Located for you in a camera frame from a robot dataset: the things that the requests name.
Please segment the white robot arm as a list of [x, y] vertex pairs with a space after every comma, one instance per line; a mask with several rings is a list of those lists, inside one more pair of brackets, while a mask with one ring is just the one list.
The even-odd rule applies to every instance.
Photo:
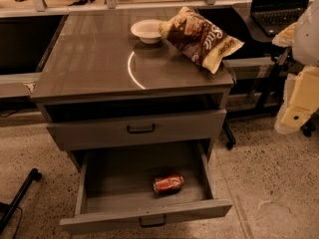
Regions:
[[293, 59], [304, 66], [297, 76], [288, 75], [284, 103], [274, 125], [278, 133], [288, 134], [305, 125], [319, 109], [319, 0], [314, 0], [272, 43], [291, 48]]

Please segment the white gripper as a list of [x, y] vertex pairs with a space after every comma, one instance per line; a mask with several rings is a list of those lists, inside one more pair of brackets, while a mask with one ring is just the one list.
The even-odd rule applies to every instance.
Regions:
[[[272, 39], [278, 47], [291, 47], [296, 24], [293, 23]], [[283, 104], [277, 114], [274, 128], [278, 133], [289, 134], [305, 125], [319, 109], [319, 68], [305, 66], [295, 78], [295, 86], [288, 106]]]

